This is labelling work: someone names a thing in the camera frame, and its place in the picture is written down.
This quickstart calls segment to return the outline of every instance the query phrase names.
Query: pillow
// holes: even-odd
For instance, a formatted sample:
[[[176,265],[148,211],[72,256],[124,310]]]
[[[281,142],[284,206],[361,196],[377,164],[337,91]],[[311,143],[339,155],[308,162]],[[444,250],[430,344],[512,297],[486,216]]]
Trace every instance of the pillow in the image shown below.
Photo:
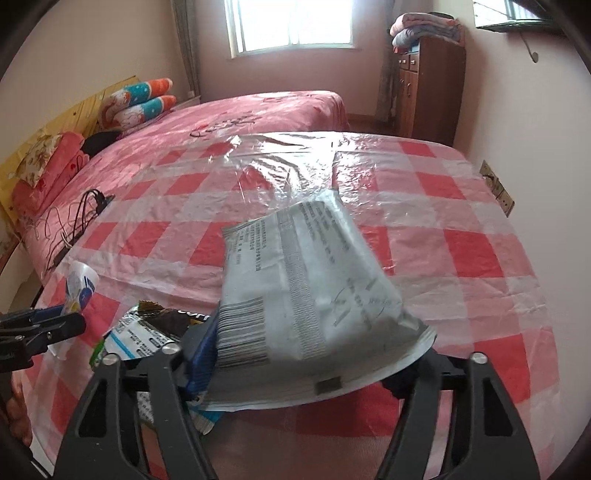
[[[17,167],[17,177],[26,181],[32,188],[37,186],[39,178],[49,162],[49,159],[57,150],[61,140],[61,135],[43,135],[37,143],[33,145],[25,158]]]
[[[174,95],[162,95],[152,98],[147,102],[121,110],[113,117],[112,125],[123,131],[137,127],[152,120],[162,112],[170,110],[176,103],[177,98]]]
[[[31,188],[23,180],[19,180],[14,187],[12,207],[22,222],[43,213],[68,182],[88,163],[89,156],[79,149],[72,152],[71,146],[69,141],[60,143],[35,188]]]
[[[102,130],[109,130],[116,125],[113,118],[121,110],[130,106],[139,105],[148,100],[164,95],[172,87],[171,79],[149,80],[147,82],[128,85],[106,97],[99,109],[99,126]]]

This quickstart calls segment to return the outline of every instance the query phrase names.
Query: window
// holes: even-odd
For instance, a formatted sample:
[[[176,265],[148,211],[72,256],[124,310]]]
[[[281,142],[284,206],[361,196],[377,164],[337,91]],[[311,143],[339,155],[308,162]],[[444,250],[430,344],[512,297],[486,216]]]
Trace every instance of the window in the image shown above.
[[[353,0],[226,0],[232,55],[352,44]]]

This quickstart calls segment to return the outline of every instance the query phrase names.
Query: folded blanket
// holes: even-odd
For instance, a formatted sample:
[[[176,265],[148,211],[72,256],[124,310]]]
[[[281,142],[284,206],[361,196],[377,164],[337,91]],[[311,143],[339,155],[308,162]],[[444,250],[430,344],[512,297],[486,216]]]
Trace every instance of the folded blanket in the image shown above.
[[[442,18],[438,17],[437,15],[431,14],[420,14],[420,13],[411,13],[411,14],[404,14],[400,15],[394,25],[390,28],[390,35],[395,37],[398,35],[402,30],[409,27],[414,27],[416,25],[433,25],[435,27],[455,27],[460,23],[457,20],[452,20],[450,18]]]
[[[457,45],[464,45],[464,35],[461,25],[456,25],[452,28],[436,27],[435,25],[415,25],[414,27],[405,28],[398,33],[392,45],[394,47],[409,47],[421,37],[438,37],[450,41]]]

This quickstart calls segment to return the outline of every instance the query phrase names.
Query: floral pillow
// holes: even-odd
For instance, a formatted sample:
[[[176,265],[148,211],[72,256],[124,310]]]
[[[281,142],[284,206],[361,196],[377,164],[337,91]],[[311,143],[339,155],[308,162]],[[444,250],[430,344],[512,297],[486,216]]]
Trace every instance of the floral pillow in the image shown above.
[[[60,141],[61,134],[43,135],[22,159],[16,171],[17,177],[35,188]]]

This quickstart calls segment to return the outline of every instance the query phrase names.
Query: wooden cabinet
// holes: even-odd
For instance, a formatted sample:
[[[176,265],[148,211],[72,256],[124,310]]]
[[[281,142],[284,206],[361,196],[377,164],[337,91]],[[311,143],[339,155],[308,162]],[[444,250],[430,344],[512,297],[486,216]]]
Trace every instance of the wooden cabinet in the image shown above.
[[[418,52],[401,55],[395,134],[453,145],[462,105],[466,50],[423,37]]]

